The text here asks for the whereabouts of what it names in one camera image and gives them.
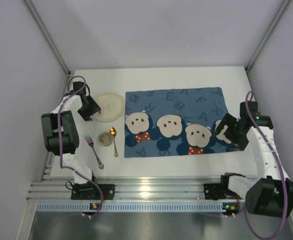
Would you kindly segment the cream round plate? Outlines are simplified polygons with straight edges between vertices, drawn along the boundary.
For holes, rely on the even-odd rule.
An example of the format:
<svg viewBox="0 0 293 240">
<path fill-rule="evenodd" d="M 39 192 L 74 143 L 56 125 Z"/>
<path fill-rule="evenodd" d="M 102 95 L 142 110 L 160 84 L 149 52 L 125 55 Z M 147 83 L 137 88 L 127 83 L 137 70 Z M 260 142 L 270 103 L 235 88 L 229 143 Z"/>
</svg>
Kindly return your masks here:
<svg viewBox="0 0 293 240">
<path fill-rule="evenodd" d="M 125 102 L 122 96 L 114 92 L 105 92 L 94 100 L 101 108 L 100 113 L 95 113 L 93 118 L 99 122 L 112 122 L 124 112 Z"/>
</svg>

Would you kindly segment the blue cartoon mouse placemat cloth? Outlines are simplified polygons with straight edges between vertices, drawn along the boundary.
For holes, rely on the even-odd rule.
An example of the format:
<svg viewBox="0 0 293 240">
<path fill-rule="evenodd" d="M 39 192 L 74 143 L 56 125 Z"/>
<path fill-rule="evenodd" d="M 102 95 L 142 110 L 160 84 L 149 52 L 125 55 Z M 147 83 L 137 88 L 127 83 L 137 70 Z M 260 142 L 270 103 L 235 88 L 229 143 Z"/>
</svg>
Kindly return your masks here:
<svg viewBox="0 0 293 240">
<path fill-rule="evenodd" d="M 228 112 L 221 87 L 128 91 L 124 157 L 231 152 L 231 142 L 214 135 Z"/>
</svg>

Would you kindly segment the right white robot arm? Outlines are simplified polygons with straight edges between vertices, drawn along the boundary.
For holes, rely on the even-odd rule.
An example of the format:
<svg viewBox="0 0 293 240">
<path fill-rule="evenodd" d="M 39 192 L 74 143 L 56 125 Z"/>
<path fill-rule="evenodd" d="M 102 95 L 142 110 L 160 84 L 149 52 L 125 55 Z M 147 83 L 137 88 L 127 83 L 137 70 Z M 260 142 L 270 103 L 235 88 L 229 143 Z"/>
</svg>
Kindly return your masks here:
<svg viewBox="0 0 293 240">
<path fill-rule="evenodd" d="M 213 132 L 230 142 L 230 149 L 252 150 L 257 180 L 241 173 L 227 172 L 220 184 L 245 200 L 250 214 L 281 218 L 293 210 L 293 181 L 282 167 L 274 142 L 274 126 L 269 116 L 261 115 L 256 101 L 242 102 L 239 118 L 227 113 Z"/>
</svg>

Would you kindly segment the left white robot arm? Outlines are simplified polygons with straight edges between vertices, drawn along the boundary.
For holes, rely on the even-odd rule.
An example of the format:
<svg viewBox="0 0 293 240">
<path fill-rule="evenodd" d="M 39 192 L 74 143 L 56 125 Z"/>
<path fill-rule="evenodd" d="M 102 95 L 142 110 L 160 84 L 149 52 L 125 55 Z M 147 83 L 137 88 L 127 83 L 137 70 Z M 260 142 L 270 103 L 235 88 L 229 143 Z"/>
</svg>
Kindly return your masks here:
<svg viewBox="0 0 293 240">
<path fill-rule="evenodd" d="M 44 145 L 48 152 L 59 157 L 59 167 L 70 170 L 74 182 L 79 185 L 95 181 L 93 171 L 79 156 L 80 134 L 76 117 L 84 122 L 92 121 L 92 116 L 101 113 L 101 107 L 91 97 L 86 81 L 72 83 L 61 103 L 50 113 L 41 116 Z"/>
</svg>

